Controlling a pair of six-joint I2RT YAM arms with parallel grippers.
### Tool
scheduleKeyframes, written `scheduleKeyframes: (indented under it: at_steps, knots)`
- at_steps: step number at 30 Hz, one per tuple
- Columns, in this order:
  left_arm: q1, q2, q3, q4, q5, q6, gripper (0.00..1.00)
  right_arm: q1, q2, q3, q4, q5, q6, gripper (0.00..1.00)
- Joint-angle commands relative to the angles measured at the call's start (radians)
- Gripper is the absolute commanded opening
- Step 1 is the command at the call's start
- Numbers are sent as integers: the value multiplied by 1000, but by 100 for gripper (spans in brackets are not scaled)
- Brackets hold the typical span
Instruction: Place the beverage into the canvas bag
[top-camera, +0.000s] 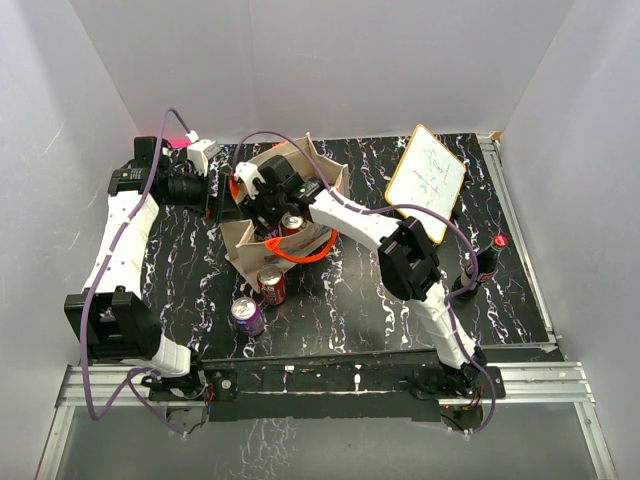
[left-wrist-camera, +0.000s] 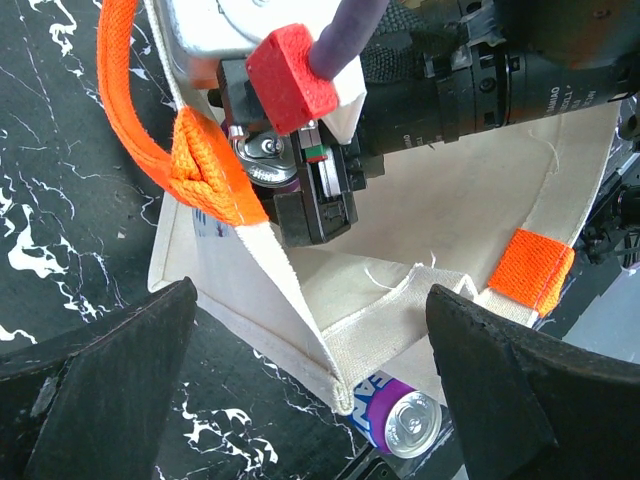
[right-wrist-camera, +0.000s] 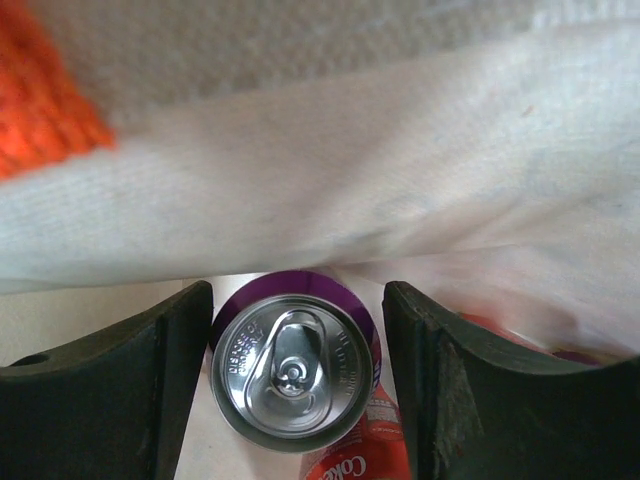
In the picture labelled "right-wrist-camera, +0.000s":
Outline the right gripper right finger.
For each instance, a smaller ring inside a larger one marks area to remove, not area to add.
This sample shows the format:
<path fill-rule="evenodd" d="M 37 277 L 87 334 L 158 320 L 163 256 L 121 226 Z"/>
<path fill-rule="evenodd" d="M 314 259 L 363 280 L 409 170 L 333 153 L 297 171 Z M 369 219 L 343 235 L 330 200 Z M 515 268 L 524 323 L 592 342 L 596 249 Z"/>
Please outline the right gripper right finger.
<path fill-rule="evenodd" d="M 635 479 L 639 362 L 591 366 L 513 343 L 412 285 L 383 317 L 416 479 Z"/>

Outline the canvas bag with orange handles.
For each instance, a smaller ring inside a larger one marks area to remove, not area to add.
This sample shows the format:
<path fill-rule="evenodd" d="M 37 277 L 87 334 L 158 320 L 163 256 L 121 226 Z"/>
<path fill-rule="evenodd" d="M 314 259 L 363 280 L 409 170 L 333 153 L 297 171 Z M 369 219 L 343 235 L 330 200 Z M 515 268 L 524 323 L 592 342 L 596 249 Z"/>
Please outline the canvas bag with orange handles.
<path fill-rule="evenodd" d="M 118 146 L 1 186 L 1 361 L 196 278 L 639 350 L 635 1 L 32 1 Z"/>

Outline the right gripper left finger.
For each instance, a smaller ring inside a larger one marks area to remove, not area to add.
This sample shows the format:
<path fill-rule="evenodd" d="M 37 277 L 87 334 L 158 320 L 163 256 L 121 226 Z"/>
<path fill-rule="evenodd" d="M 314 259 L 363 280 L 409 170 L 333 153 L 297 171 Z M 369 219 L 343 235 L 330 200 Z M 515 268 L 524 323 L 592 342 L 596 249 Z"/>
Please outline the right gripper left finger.
<path fill-rule="evenodd" d="M 2 478 L 174 478 L 212 316 L 198 281 L 2 368 Z"/>

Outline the red Coke can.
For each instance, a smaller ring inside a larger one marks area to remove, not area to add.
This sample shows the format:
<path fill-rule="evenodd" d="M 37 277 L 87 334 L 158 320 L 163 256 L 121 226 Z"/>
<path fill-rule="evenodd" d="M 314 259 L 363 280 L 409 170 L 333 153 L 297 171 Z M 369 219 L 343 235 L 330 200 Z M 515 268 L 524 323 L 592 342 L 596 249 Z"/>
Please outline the red Coke can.
<path fill-rule="evenodd" d="M 486 316 L 482 316 L 482 315 L 477 315 L 477 314 L 471 314 L 471 313 L 463 313 L 460 312 L 459 316 L 463 319 L 465 319 L 466 321 L 475 324 L 476 326 L 479 326 L 487 331 L 490 331 L 493 334 L 496 334 L 516 345 L 525 347 L 531 351 L 535 351 L 538 353 L 542 353 L 545 354 L 547 356 L 550 357 L 554 357 L 554 354 L 548 350 L 545 350 L 537 345 L 535 345 L 534 343 L 532 343 L 529 340 L 524 339 L 522 336 L 506 329 L 505 327 L 502 327 L 501 325 L 498 324 L 497 321 L 488 318 Z"/>
<path fill-rule="evenodd" d="M 303 456 L 301 480 L 409 480 L 398 406 L 378 386 L 358 423 L 339 441 Z"/>

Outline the purple Fanta can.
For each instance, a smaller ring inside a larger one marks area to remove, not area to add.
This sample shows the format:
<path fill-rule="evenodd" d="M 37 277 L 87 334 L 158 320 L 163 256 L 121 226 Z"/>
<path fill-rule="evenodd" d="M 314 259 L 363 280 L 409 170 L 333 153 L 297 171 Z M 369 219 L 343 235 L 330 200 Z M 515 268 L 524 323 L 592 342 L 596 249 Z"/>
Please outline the purple Fanta can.
<path fill-rule="evenodd" d="M 552 353 L 552 355 L 558 359 L 579 363 L 588 366 L 601 366 L 603 362 L 596 356 L 576 351 L 558 350 Z"/>
<path fill-rule="evenodd" d="M 260 274 L 212 324 L 210 383 L 228 424 L 259 447 L 323 449 L 359 421 L 377 388 L 382 352 L 374 320 L 334 275 Z"/>

